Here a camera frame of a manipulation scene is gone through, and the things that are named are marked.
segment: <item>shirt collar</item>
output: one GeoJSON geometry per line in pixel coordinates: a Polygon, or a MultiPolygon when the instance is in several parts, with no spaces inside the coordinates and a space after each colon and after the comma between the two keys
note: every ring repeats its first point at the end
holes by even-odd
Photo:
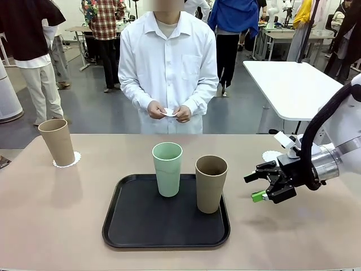
{"type": "MultiPolygon", "coordinates": [[[[147,16],[144,25],[144,32],[146,34],[149,32],[161,32],[153,12],[149,12],[147,16]]],[[[173,34],[170,37],[178,37],[181,35],[181,33],[187,34],[189,36],[191,35],[191,23],[185,18],[184,11],[180,13],[177,28],[174,30],[173,34]]]]}

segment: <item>cup rim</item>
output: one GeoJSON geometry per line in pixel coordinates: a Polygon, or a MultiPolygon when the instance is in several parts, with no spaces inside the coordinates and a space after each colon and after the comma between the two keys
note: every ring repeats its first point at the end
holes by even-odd
{"type": "Polygon", "coordinates": [[[183,154],[183,148],[182,148],[179,144],[174,143],[174,142],[162,142],[162,143],[159,143],[159,144],[155,145],[155,146],[153,147],[153,150],[152,150],[152,155],[153,155],[153,157],[156,158],[157,160],[160,160],[160,161],[173,161],[173,160],[181,157],[182,154],[183,154]],[[162,145],[162,144],[174,144],[174,145],[177,145],[177,146],[180,148],[180,154],[179,154],[176,158],[172,158],[172,159],[161,159],[161,158],[158,158],[157,156],[154,155],[154,149],[155,149],[156,147],[158,147],[159,145],[162,145]]]}
{"type": "Polygon", "coordinates": [[[225,159],[223,159],[222,157],[220,157],[220,156],[218,156],[218,155],[212,155],[212,154],[203,155],[203,156],[201,156],[201,157],[199,157],[199,158],[197,159],[197,161],[196,161],[196,169],[197,169],[198,172],[202,173],[204,176],[207,176],[207,177],[219,177],[219,176],[225,174],[225,173],[228,171],[228,163],[227,163],[227,161],[225,161],[225,159]],[[226,163],[226,165],[227,165],[226,170],[225,170],[224,172],[222,172],[221,174],[218,174],[218,175],[209,175],[209,174],[203,173],[203,172],[200,171],[199,168],[197,167],[197,163],[198,163],[199,159],[201,159],[201,158],[203,158],[203,157],[217,157],[217,158],[222,159],[222,160],[226,163]]]}
{"type": "Polygon", "coordinates": [[[42,133],[52,133],[52,132],[59,131],[59,130],[63,129],[63,128],[64,128],[65,126],[67,126],[67,125],[68,125],[68,122],[67,122],[66,120],[64,120],[64,119],[47,120],[47,121],[44,121],[43,123],[41,123],[41,124],[39,125],[38,130],[39,130],[40,132],[42,132],[42,133]],[[63,125],[62,127],[57,128],[57,129],[55,129],[55,130],[51,130],[51,131],[45,131],[45,130],[42,130],[42,129],[41,129],[41,126],[42,126],[43,124],[49,123],[50,121],[59,121],[59,120],[61,120],[61,121],[64,122],[64,125],[63,125]]]}

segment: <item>green cup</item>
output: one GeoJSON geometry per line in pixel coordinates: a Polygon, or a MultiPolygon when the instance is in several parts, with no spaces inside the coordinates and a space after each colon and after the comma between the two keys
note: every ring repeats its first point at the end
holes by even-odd
{"type": "Polygon", "coordinates": [[[183,150],[180,145],[164,142],[153,148],[158,191],[162,196],[175,196],[179,191],[183,150]]]}

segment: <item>white pants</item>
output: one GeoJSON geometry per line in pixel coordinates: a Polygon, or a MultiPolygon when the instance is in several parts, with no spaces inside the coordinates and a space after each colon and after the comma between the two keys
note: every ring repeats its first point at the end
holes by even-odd
{"type": "Polygon", "coordinates": [[[37,119],[35,124],[39,125],[47,120],[46,117],[46,100],[42,87],[46,93],[46,98],[50,105],[51,117],[62,119],[64,117],[63,109],[60,105],[60,96],[56,87],[55,74],[52,64],[34,69],[20,68],[23,74],[30,96],[32,97],[36,108],[37,119]]]}

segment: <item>yellow jacket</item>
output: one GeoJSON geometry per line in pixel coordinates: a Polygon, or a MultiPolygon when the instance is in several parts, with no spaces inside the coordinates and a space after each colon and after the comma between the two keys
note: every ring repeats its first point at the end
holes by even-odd
{"type": "Polygon", "coordinates": [[[296,17],[293,20],[293,27],[297,28],[300,22],[308,23],[310,21],[312,9],[312,0],[304,0],[299,8],[296,17]]]}

